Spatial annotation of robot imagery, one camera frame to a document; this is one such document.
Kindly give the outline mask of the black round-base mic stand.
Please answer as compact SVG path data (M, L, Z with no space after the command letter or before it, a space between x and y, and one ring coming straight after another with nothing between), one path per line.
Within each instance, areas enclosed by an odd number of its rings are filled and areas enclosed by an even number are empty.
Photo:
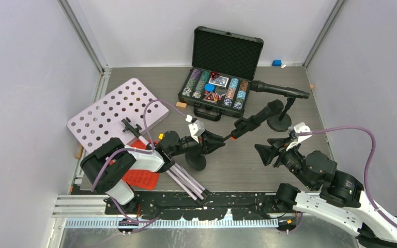
M287 98L287 103L283 111L267 119L267 124L269 128L277 132L285 132L288 130L288 128L292 124L292 120L287 112L292 107L295 101L295 98Z
M185 158L188 165L196 171L202 171L206 167L205 155L225 146L226 140L240 138L261 125L261 120L257 116L241 117L235 121L235 129L228 136L222 137L206 130L203 122L197 118L187 115L186 121L189 123L190 136L186 138L187 142L184 145Z

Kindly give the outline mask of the black microphone plain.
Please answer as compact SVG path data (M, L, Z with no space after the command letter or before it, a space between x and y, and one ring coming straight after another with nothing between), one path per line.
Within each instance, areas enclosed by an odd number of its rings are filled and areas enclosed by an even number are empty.
M308 99L310 96L308 92L299 89L271 85L262 81L251 81L250 90L254 92L266 92L276 95L282 95L287 98Z

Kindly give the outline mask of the red sheet music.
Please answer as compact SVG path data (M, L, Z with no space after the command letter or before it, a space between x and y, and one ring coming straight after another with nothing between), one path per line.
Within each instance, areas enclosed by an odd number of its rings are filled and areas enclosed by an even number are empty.
M154 153L146 154L137 150L133 155L136 163L123 175L122 181L133 187L153 190L159 179L157 171L162 165L162 159L159 155L154 157Z

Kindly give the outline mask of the lilac tripod music stand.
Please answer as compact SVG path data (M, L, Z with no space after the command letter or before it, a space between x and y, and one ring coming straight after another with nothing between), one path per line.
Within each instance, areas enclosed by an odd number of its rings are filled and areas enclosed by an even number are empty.
M155 141L144 135L168 114L167 105L132 78L72 117L67 126L87 155L115 137L125 145L154 150Z

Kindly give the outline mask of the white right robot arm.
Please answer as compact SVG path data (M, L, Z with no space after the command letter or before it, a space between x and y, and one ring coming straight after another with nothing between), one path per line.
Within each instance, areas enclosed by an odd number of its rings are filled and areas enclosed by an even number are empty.
M364 247L397 247L397 216L381 214L354 176L337 169L337 163L319 150L304 156L291 138L270 138L256 144L262 163L285 166L315 197L289 183L281 183L274 206L281 212L308 213L333 224L356 238Z

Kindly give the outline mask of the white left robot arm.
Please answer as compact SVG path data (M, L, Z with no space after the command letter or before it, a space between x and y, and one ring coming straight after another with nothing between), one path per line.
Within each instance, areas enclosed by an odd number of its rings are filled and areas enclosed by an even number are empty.
M87 155L80 167L92 184L92 191L109 195L120 210L131 214L137 209L138 200L130 184L123 179L128 171L167 173L194 201L200 201L207 197L208 191L174 157L183 154L193 169L201 171L206 167L205 155L224 145L223 137L209 131L183 138L174 131L167 131L154 150L134 148L115 137Z

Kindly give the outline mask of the red triangle token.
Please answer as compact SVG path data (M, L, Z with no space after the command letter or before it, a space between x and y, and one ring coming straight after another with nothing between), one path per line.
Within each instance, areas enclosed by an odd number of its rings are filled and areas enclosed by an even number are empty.
M213 72L213 71L210 72L210 76L211 76L212 79L216 79L216 78L218 78L220 75L221 75L221 74L216 73L216 72Z
M216 103L219 100L218 95L214 92L209 92L204 98L203 101Z

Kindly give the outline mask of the small wooden block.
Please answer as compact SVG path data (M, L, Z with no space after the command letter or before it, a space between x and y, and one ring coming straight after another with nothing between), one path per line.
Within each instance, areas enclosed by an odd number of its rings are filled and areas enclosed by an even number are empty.
M177 108L186 109L188 105L184 102L176 102L175 106Z

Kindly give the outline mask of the silver dealer button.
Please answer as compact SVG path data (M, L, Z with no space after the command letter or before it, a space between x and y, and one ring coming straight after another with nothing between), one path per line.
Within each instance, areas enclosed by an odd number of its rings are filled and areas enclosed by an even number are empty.
M218 96L224 96L227 93L227 89L225 87L218 86L215 88L215 93Z

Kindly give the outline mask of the blue round chip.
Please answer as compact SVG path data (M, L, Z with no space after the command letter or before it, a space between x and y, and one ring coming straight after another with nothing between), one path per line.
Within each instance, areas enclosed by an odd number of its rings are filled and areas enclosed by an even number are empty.
M204 90L205 90L206 92L212 92L212 91L215 90L215 85L207 83L207 84L205 84L205 86L204 86Z

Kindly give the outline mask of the blue playing card deck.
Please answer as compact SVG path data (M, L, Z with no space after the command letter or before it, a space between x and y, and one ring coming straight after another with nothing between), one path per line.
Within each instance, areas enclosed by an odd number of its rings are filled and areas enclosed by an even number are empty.
M208 83L216 86L226 87L228 82L229 82L228 77L219 76L215 79L210 78Z

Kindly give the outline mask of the red triangle token upper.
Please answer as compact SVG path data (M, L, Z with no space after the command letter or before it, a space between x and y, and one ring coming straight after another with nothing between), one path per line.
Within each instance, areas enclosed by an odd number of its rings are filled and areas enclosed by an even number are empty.
M210 76L211 76L212 79L216 79L216 78L218 78L220 75L221 75L221 74L216 73L216 72L213 72L213 71L210 72Z

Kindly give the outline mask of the black poker chip case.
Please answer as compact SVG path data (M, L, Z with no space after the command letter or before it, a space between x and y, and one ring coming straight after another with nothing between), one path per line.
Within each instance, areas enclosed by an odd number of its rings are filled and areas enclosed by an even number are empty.
M197 117L218 121L223 115L241 117L246 108L264 41L227 31L198 26L194 30L192 68L178 93L178 100L193 107ZM203 101L210 72L229 78L227 93L216 103Z

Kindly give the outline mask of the small blue block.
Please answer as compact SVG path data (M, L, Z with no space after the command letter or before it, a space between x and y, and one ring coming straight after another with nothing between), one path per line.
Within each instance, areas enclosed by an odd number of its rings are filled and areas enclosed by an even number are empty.
M272 61L272 66L273 67L280 67L282 66L282 61L280 59L275 59Z

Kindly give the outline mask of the wooden block on rail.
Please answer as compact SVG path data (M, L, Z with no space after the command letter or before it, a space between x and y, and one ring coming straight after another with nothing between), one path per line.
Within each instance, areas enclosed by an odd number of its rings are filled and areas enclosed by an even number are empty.
M82 147L81 144L79 144L79 147L78 147L77 153L75 155L75 158L78 159L78 160L81 159L81 157L83 155L83 151L84 151L84 148Z

